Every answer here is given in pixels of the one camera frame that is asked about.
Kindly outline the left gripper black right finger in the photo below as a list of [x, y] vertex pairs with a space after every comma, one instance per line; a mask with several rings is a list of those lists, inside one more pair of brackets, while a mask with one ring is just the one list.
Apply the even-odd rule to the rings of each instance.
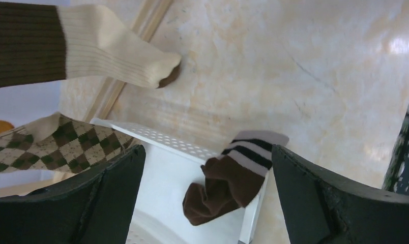
[[409, 196], [373, 188], [281, 145], [273, 173], [291, 243], [409, 243]]

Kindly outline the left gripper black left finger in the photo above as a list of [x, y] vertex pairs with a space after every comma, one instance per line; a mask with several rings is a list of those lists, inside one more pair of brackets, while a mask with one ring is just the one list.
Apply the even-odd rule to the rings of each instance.
[[0, 243], [125, 243], [145, 158], [134, 145], [69, 179], [0, 198]]

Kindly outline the brown checkered sock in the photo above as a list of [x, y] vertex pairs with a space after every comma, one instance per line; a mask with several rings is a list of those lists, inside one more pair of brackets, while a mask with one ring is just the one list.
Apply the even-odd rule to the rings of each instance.
[[0, 173], [51, 170], [78, 174], [106, 163], [133, 145], [112, 128], [54, 113], [0, 133]]

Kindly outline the dark brown sock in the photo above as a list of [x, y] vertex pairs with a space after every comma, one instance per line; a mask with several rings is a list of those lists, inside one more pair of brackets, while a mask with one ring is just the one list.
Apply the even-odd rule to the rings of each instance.
[[288, 136], [273, 131], [239, 132], [219, 156], [201, 166], [204, 184], [189, 185], [182, 203], [184, 216], [198, 226], [248, 206], [272, 168], [273, 145], [288, 142]]

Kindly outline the beige brown sock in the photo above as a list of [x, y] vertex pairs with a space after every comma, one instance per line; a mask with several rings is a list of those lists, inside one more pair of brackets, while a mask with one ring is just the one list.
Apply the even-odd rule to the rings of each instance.
[[0, 88], [86, 76], [159, 88], [180, 62], [106, 6], [0, 2]]

